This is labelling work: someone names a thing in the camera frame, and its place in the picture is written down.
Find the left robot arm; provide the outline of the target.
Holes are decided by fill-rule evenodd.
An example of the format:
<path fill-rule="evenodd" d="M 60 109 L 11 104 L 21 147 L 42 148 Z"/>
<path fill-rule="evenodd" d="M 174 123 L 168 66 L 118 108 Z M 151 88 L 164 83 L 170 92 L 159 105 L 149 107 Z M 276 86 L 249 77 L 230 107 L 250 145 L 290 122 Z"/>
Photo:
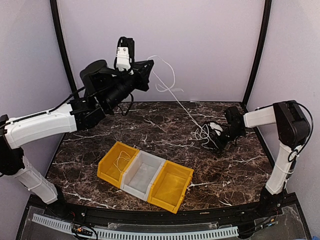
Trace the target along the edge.
<path fill-rule="evenodd" d="M 50 136 L 94 128 L 134 90 L 148 91 L 153 60 L 118 64 L 109 68 L 97 60 L 80 72 L 84 96 L 67 97 L 58 106 L 23 117 L 0 118 L 0 173 L 12 176 L 36 194 L 60 218 L 71 213 L 58 188 L 29 162 L 22 146 Z"/>

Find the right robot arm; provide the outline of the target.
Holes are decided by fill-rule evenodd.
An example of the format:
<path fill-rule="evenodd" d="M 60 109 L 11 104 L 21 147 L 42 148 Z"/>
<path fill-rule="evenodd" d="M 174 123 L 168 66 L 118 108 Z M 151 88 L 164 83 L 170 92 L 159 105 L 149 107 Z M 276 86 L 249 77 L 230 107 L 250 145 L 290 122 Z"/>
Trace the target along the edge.
<path fill-rule="evenodd" d="M 214 121 L 208 123 L 208 136 L 216 152 L 244 137 L 249 129 L 265 126 L 275 129 L 278 153 L 255 205 L 255 213 L 266 217 L 283 203 L 287 182 L 314 132 L 313 116 L 307 107 L 295 100 L 275 102 L 246 113 L 240 113 L 237 107 L 231 106 L 224 111 L 224 116 L 226 125 Z"/>

